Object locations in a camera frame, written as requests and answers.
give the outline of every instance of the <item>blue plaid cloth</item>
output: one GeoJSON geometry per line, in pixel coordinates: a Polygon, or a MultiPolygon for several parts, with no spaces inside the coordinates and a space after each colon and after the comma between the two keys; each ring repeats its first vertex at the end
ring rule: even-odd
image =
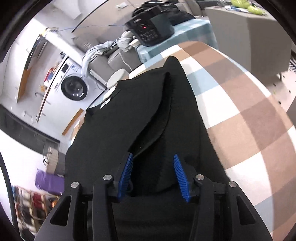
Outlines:
{"type": "Polygon", "coordinates": [[[174,29],[175,33],[165,41],[151,47],[139,45],[136,48],[141,63],[147,62],[169,47],[186,41],[201,41],[218,49],[217,41],[209,20],[190,19],[184,23],[175,25],[174,29]]]}

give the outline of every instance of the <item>table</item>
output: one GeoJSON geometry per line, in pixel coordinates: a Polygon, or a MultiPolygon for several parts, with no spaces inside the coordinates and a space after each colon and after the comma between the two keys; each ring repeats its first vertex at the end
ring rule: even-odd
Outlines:
{"type": "Polygon", "coordinates": [[[209,20],[190,19],[184,23],[175,25],[174,29],[175,33],[163,42],[151,47],[139,45],[136,48],[141,63],[147,62],[149,59],[175,44],[186,41],[201,41],[218,49],[216,38],[209,20]]]}
{"type": "Polygon", "coordinates": [[[238,63],[202,42],[174,45],[139,66],[130,79],[180,61],[210,140],[276,241],[296,222],[296,129],[271,93],[238,63]]]}

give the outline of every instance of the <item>metal screw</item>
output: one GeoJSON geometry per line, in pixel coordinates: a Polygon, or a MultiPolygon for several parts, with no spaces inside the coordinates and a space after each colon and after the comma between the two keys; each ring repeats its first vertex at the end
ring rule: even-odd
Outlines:
{"type": "Polygon", "coordinates": [[[103,179],[104,179],[105,181],[109,181],[109,180],[111,180],[111,178],[112,178],[112,176],[109,175],[109,174],[107,174],[107,175],[105,175],[105,176],[103,177],[103,179]]]}
{"type": "Polygon", "coordinates": [[[201,174],[197,174],[196,176],[195,176],[195,178],[197,179],[197,180],[204,180],[205,179],[205,176],[204,175],[201,175],[201,174]]]}
{"type": "Polygon", "coordinates": [[[231,186],[232,188],[235,188],[237,186],[237,183],[234,181],[230,181],[229,186],[231,186]]]}
{"type": "Polygon", "coordinates": [[[76,188],[78,186],[79,186],[79,183],[78,182],[72,182],[72,184],[71,184],[71,187],[72,188],[76,188]]]}

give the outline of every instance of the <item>green fruit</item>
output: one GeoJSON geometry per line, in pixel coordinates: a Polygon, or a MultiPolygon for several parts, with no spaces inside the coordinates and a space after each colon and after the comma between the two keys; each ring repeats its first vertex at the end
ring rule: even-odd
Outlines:
{"type": "Polygon", "coordinates": [[[249,6],[248,11],[257,15],[263,15],[264,11],[262,11],[260,8],[254,7],[254,6],[249,6]]]}
{"type": "Polygon", "coordinates": [[[248,8],[250,6],[247,0],[231,0],[231,3],[233,6],[240,8],[248,8]]]}

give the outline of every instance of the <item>purple bag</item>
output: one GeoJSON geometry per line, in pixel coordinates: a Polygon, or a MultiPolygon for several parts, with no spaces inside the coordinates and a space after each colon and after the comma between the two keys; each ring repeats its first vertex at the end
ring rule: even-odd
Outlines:
{"type": "Polygon", "coordinates": [[[51,194],[60,195],[65,190],[65,181],[63,177],[37,169],[35,186],[51,194]]]}

